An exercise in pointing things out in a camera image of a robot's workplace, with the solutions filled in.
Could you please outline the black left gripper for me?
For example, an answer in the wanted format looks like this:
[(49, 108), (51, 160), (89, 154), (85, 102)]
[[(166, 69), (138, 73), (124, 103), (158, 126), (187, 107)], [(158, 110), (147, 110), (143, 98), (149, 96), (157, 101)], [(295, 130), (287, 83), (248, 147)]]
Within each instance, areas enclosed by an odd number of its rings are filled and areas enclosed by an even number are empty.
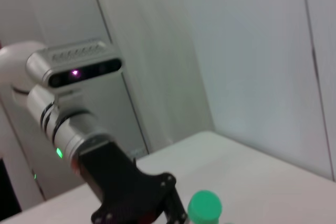
[(92, 223), (154, 223), (161, 214), (167, 223), (188, 221), (172, 174), (141, 171), (109, 141), (83, 144), (77, 157), (81, 177), (101, 202), (91, 215)]

